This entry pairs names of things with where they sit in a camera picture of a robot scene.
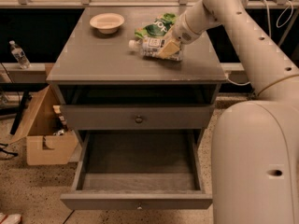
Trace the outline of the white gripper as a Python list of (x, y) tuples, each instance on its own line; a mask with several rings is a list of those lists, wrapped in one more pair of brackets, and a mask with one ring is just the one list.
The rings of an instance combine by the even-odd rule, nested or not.
[[(182, 44), (188, 45), (199, 38), (199, 34), (193, 32), (186, 20), (186, 13), (182, 13), (176, 20), (175, 24), (165, 34), (164, 38), (174, 37)], [(176, 59), (180, 51), (180, 43), (173, 40), (167, 41), (159, 50), (158, 57), (161, 59)]]

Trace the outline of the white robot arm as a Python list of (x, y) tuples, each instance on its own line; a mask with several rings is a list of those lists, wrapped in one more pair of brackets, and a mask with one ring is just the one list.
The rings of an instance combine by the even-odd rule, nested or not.
[(214, 224), (299, 224), (299, 69), (245, 10), (200, 0), (166, 35), (163, 55), (221, 24), (255, 99), (218, 118), (211, 145)]

